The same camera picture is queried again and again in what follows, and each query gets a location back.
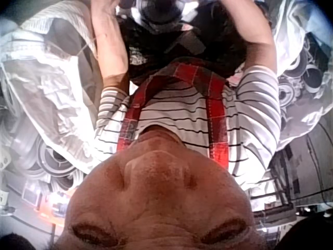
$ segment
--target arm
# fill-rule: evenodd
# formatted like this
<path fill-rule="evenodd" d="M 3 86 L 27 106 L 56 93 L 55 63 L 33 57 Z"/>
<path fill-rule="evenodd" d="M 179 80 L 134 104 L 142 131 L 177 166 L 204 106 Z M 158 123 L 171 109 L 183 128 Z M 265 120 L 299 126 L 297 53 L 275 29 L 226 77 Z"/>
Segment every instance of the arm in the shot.
<path fill-rule="evenodd" d="M 97 40 L 98 64 L 104 87 L 129 93 L 129 62 L 115 17 L 117 0 L 92 0 L 92 22 Z"/>
<path fill-rule="evenodd" d="M 267 20 L 253 0 L 220 0 L 231 15 L 239 35 L 247 42 L 245 70 L 266 66 L 276 72 L 276 48 Z"/>

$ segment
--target wire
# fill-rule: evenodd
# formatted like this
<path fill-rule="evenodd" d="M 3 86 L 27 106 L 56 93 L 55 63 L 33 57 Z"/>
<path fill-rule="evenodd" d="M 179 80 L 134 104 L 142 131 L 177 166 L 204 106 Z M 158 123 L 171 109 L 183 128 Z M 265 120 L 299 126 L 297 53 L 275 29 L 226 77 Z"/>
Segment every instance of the wire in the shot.
<path fill-rule="evenodd" d="M 319 167 L 319 160 L 318 160 L 318 157 L 317 157 L 317 154 L 316 154 L 316 151 L 314 150 L 314 146 L 312 144 L 312 141 L 311 141 L 311 138 L 309 135 L 306 135 L 306 145 L 308 146 L 308 150 L 309 150 L 309 154 L 311 156 L 311 159 L 312 159 L 312 162 L 313 162 L 313 165 L 315 166 L 316 168 L 316 172 L 317 172 L 317 177 L 318 177 L 318 181 L 319 181 L 319 185 L 320 185 L 320 189 L 321 189 L 321 196 L 322 196 L 322 199 L 323 199 L 323 202 L 330 208 L 333 208 L 331 205 L 329 205 L 324 197 L 324 185 L 323 185 L 323 180 L 322 180 L 322 173 L 321 173 L 321 169 Z"/>
<path fill-rule="evenodd" d="M 329 134 L 328 134 L 327 130 L 325 129 L 325 127 L 320 122 L 318 122 L 318 124 L 322 127 L 322 129 L 324 130 L 325 134 L 327 135 L 327 138 L 331 142 L 331 145 L 333 146 L 332 138 L 329 136 Z"/>

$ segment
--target red checkered fabric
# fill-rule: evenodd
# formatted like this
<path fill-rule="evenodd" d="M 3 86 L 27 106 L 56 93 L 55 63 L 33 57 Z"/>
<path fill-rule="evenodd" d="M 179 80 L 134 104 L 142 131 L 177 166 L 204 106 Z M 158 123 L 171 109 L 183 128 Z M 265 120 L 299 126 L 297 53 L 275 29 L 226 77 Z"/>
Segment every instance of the red checkered fabric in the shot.
<path fill-rule="evenodd" d="M 198 60 L 195 65 L 174 62 L 141 84 L 131 97 L 120 131 L 117 151 L 126 149 L 134 141 L 140 113 L 147 102 L 166 84 L 183 81 L 195 87 L 206 98 L 210 158 L 223 168 L 228 168 L 228 138 L 222 103 L 222 91 L 226 81 L 200 65 Z"/>

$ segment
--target white striped shirt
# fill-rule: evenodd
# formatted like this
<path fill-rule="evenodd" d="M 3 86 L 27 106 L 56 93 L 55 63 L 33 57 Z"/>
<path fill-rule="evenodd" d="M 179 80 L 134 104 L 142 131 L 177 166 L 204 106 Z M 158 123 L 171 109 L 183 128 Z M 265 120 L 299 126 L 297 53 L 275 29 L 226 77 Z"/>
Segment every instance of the white striped shirt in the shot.
<path fill-rule="evenodd" d="M 236 90 L 225 86 L 229 172 L 246 190 L 261 180 L 280 136 L 278 81 L 266 67 L 248 69 Z M 96 158 L 104 161 L 117 151 L 129 96 L 106 88 L 101 97 L 96 130 Z M 206 102 L 184 82 L 166 85 L 140 114 L 136 138 L 148 126 L 160 125 L 179 136 L 190 149 L 209 156 Z"/>

